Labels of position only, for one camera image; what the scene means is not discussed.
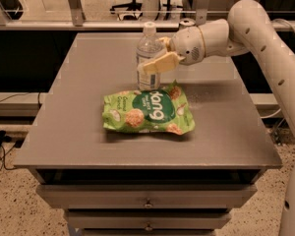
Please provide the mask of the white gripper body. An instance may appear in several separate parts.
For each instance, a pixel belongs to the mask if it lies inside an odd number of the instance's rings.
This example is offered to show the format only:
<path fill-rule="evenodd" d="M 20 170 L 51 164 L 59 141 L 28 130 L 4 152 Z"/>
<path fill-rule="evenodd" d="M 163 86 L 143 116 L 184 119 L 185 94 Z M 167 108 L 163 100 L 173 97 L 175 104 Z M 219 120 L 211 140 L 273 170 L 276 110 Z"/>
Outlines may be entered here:
<path fill-rule="evenodd" d="M 205 58 L 205 42 L 198 27 L 178 30 L 170 39 L 170 48 L 178 54 L 183 65 L 193 65 Z"/>

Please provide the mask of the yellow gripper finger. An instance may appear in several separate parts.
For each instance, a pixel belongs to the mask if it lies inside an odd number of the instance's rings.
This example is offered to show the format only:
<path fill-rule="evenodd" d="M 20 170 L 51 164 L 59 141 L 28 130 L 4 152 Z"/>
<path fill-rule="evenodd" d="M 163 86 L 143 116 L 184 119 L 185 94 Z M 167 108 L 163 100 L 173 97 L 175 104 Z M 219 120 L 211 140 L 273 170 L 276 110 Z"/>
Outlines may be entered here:
<path fill-rule="evenodd" d="M 171 50 L 171 47 L 170 47 L 171 38 L 170 37 L 164 36 L 164 37 L 160 37 L 158 40 L 163 44 L 163 46 L 166 48 L 167 51 Z"/>
<path fill-rule="evenodd" d="M 183 60 L 184 57 L 178 55 L 176 52 L 166 52 L 164 55 L 140 63 L 137 71 L 144 75 L 161 74 L 174 70 Z"/>

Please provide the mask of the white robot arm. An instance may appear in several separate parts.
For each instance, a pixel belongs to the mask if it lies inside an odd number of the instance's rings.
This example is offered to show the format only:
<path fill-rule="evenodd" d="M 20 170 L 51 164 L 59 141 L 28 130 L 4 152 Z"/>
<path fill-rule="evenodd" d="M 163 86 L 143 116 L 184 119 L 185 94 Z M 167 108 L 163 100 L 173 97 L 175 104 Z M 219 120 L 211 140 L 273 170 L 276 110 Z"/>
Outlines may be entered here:
<path fill-rule="evenodd" d="M 139 72 L 164 73 L 210 56 L 252 53 L 295 138 L 295 54 L 276 33 L 260 3 L 240 0 L 225 20 L 180 29 L 160 41 L 165 49 L 139 64 Z"/>

